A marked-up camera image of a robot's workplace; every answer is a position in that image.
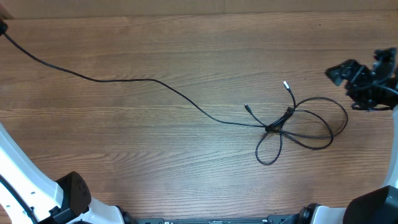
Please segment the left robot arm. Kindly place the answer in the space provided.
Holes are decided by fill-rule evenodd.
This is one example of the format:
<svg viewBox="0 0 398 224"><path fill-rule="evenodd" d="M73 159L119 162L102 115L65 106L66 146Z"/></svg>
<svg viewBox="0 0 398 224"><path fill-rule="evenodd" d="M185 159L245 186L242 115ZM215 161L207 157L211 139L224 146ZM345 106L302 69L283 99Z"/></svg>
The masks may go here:
<svg viewBox="0 0 398 224"><path fill-rule="evenodd" d="M1 205L13 223L135 223L127 211L91 196L77 172L54 181L1 126Z"/></svg>

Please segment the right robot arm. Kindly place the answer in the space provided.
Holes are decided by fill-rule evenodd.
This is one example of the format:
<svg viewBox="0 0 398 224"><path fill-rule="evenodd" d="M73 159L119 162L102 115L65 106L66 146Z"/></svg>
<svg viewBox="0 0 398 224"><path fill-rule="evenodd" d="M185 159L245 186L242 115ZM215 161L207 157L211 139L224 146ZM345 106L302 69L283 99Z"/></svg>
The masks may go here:
<svg viewBox="0 0 398 224"><path fill-rule="evenodd" d="M346 80L346 94L355 110L392 110L394 138L386 178L380 189L353 199L346 208L331 208L317 203L303 207L284 223L383 224L397 223L397 49L375 50L372 69L356 60L326 70L336 85Z"/></svg>

